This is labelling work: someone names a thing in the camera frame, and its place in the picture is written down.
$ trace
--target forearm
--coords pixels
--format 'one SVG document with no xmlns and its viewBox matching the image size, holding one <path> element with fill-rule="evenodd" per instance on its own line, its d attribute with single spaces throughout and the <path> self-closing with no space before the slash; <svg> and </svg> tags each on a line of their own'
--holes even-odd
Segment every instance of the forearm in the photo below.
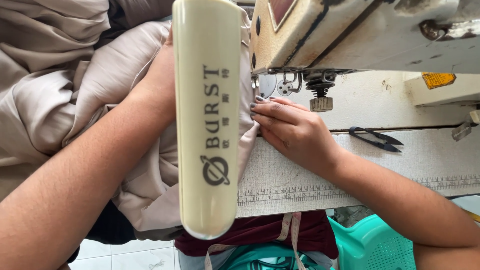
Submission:
<svg viewBox="0 0 480 270">
<path fill-rule="evenodd" d="M 344 153 L 335 172 L 326 178 L 414 243 L 438 247 L 480 244 L 480 229 L 459 207 L 373 162 Z"/>
<path fill-rule="evenodd" d="M 78 247 L 124 175 L 173 121 L 174 112 L 149 106 L 141 94 L 128 95 L 0 203 L 3 268 L 56 269 Z"/>
</svg>

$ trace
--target maroon shirt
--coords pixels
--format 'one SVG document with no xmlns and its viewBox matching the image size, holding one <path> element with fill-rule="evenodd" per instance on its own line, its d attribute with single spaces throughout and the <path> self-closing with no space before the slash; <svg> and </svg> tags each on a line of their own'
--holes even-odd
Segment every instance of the maroon shirt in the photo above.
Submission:
<svg viewBox="0 0 480 270">
<path fill-rule="evenodd" d="M 229 231 L 214 240 L 199 240 L 187 232 L 175 239 L 175 247 L 187 256 L 205 256 L 211 245 L 249 245 L 274 241 L 282 231 L 283 214 L 236 219 Z M 281 243 L 292 246 L 291 228 Z M 338 257 L 335 236 L 324 210 L 303 212 L 297 250 L 320 251 L 331 259 Z"/>
</svg>

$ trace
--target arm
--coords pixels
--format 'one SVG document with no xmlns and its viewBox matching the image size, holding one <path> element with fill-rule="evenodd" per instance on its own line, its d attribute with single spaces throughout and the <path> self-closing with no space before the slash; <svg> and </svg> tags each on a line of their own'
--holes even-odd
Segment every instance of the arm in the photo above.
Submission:
<svg viewBox="0 0 480 270">
<path fill-rule="evenodd" d="M 265 140 L 280 153 L 345 190 L 412 240 L 418 269 L 478 265 L 480 228 L 452 202 L 346 151 L 322 119 L 302 105 L 257 98 L 252 111 Z"/>
<path fill-rule="evenodd" d="M 3 269 L 57 269 L 175 119 L 171 34 L 145 78 L 0 203 Z"/>
</svg>

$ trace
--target pile of fabric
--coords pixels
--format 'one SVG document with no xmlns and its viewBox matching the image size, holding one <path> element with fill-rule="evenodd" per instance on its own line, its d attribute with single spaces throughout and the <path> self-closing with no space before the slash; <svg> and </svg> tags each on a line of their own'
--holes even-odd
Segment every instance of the pile of fabric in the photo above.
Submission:
<svg viewBox="0 0 480 270">
<path fill-rule="evenodd" d="M 0 0 L 0 200 L 119 104 L 143 78 L 167 39 L 171 21 L 165 17 L 171 15 L 172 2 Z M 255 90 L 245 12 L 239 27 L 241 178 L 258 124 L 250 118 Z M 121 244 L 179 235 L 177 166 L 173 123 L 118 187 L 112 198 L 116 208 L 110 203 L 100 216 L 99 221 L 111 221 L 104 226 L 109 229 L 97 227 L 91 238 Z M 113 222 L 119 222 L 114 219 L 124 219 L 112 213 L 117 209 L 134 228 L 128 234 L 115 233 L 118 226 Z M 118 241 L 119 235 L 127 237 Z"/>
</svg>

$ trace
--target person's right hand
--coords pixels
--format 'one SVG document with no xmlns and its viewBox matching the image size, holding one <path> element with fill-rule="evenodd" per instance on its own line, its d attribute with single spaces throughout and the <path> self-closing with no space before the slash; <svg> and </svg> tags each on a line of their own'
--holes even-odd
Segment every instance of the person's right hand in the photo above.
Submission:
<svg viewBox="0 0 480 270">
<path fill-rule="evenodd" d="M 335 172 L 348 153 L 333 139 L 323 120 L 286 98 L 259 96 L 251 104 L 252 119 L 263 138 L 285 157 L 325 178 Z"/>
</svg>

